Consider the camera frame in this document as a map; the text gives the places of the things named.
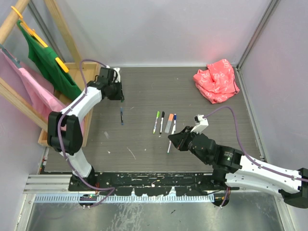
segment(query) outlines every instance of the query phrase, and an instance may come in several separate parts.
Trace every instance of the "gray wooden tabletop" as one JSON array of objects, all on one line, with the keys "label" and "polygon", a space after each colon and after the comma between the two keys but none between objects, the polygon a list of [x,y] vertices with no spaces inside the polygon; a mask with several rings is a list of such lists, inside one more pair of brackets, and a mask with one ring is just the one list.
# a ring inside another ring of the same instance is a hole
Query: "gray wooden tabletop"
[{"label": "gray wooden tabletop", "polygon": [[[205,166],[190,152],[180,152],[172,146],[167,154],[168,135],[164,132],[159,135],[159,126],[153,134],[153,127],[157,111],[166,113],[164,129],[169,114],[176,113],[179,132],[185,126],[194,126],[196,114],[207,115],[223,105],[229,105],[235,110],[244,148],[251,156],[259,158],[243,93],[239,92],[224,103],[211,104],[201,95],[192,79],[198,69],[205,68],[122,68],[125,101],[103,100],[94,107],[88,144],[83,148],[94,169],[210,172],[211,166]],[[120,107],[123,108],[124,125],[121,125]],[[209,127],[204,130],[205,135],[214,139],[217,144],[239,149],[233,117],[228,109],[217,112],[208,121]],[[63,157],[50,149],[45,170],[69,171],[70,168]]]}]

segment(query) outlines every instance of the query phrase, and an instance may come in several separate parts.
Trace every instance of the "wooden rod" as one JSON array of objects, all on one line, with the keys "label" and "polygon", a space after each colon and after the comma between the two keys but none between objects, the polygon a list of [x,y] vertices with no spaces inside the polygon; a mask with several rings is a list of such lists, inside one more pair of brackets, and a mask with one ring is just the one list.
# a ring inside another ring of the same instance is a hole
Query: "wooden rod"
[{"label": "wooden rod", "polygon": [[34,123],[47,131],[47,120],[42,117],[23,97],[11,88],[0,77],[0,95],[13,104],[19,111],[29,117]]},{"label": "wooden rod", "polygon": [[60,8],[56,2],[56,0],[44,0],[46,6],[51,13],[53,20],[58,26],[58,29],[66,43],[68,50],[71,52],[71,55],[75,61],[76,67],[79,67],[79,62],[82,60],[81,55],[77,49],[73,36],[68,29],[66,21],[60,11]]},{"label": "wooden rod", "polygon": [[[18,0],[15,8],[22,14],[30,0]],[[18,14],[11,10],[0,27],[0,43],[3,44],[19,19]]]}]

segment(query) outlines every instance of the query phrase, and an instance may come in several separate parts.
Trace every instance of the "wooden rack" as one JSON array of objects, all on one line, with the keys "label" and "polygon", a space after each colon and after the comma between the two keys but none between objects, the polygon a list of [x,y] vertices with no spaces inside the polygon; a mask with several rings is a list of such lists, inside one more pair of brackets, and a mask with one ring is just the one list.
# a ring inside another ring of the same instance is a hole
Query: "wooden rack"
[{"label": "wooden rack", "polygon": [[[22,14],[28,5],[30,0],[18,0],[15,8]],[[79,70],[79,62],[82,60],[80,53],[77,49],[77,46],[74,42],[74,39],[68,29],[68,26],[64,20],[63,15],[57,5],[56,0],[44,0],[47,8],[49,9],[58,29],[72,54],[74,59],[74,63],[65,63],[65,65],[69,69],[69,74],[72,79],[76,82],[81,90],[84,89],[84,83],[82,81],[81,73]],[[0,43],[3,44],[13,27],[16,25],[19,19],[18,14],[11,10],[10,14],[7,16],[2,26],[0,27]],[[90,80],[94,80],[95,76],[99,74],[100,66],[97,63],[85,63],[83,65],[83,72],[86,77],[87,82]],[[8,100],[11,104],[13,104],[19,111],[24,113],[27,117],[29,117],[34,123],[36,123],[40,128],[42,128],[42,132],[39,136],[38,142],[47,146],[47,120],[43,118],[25,99],[23,99],[13,88],[11,88],[0,76],[0,95],[2,95],[6,100]],[[65,105],[71,103],[71,100],[66,98],[61,93],[55,91],[54,95],[62,101]],[[85,116],[85,130],[83,137],[83,144],[85,146],[88,139],[92,110]]]}]

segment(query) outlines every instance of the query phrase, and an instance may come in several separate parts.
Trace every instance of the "green shirt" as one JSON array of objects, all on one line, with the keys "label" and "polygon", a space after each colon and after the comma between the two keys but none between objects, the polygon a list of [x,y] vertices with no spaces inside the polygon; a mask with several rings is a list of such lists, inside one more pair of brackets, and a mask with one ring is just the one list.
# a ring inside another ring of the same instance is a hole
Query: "green shirt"
[{"label": "green shirt", "polygon": [[64,70],[58,65],[55,60],[58,55],[52,48],[44,48],[41,46],[34,37],[24,30],[20,23],[21,21],[18,20],[17,26],[27,40],[29,46],[29,59],[36,64],[44,78],[53,85],[54,89],[60,91],[71,100],[77,98],[81,94],[81,90],[69,73],[64,72]]}]

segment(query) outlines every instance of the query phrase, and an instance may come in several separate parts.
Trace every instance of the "orange hanger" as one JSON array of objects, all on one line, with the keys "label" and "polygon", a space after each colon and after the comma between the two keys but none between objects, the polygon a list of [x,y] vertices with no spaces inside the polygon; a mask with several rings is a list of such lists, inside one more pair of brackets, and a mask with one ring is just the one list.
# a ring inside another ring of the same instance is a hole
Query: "orange hanger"
[{"label": "orange hanger", "polygon": [[[27,23],[24,21],[24,17],[19,13],[19,11],[11,6],[11,8],[18,14],[19,18],[20,18],[20,25],[22,25],[25,30],[27,31],[27,33],[31,36],[33,36],[40,45],[42,45],[44,48],[48,47],[48,45],[35,33],[35,30],[31,29],[30,27],[28,27]],[[58,65],[64,70],[64,72],[68,72],[68,68],[67,66],[63,63],[63,61],[59,58],[56,57],[55,58],[56,62],[58,63]]]}]

